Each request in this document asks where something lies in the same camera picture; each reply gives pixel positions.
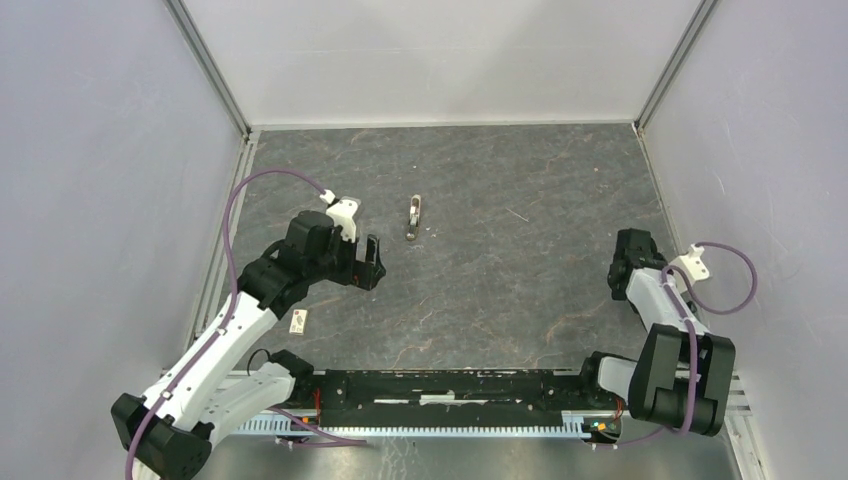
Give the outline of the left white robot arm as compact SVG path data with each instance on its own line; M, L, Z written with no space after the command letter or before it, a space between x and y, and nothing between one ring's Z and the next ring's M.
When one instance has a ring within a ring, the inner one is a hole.
M370 291L385 276L380 239L359 235L350 219L302 211L283 239L248 263L222 310L177 363L144 393L121 394L110 414L128 458L131 479L141 464L157 479L192 479L214 446L240 424L284 401L306 405L313 379L274 362L254 380L229 388L215 407L216 390L247 350L321 281Z

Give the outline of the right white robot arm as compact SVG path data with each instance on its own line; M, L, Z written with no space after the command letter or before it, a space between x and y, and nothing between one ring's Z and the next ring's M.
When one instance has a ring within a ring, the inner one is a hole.
M693 244L667 260L647 230L618 231L607 283L646 329L637 359L594 352L581 368L580 400L602 408L617 397L630 416L679 432L715 436L722 429L734 370L733 342L701 323L693 286L710 277Z

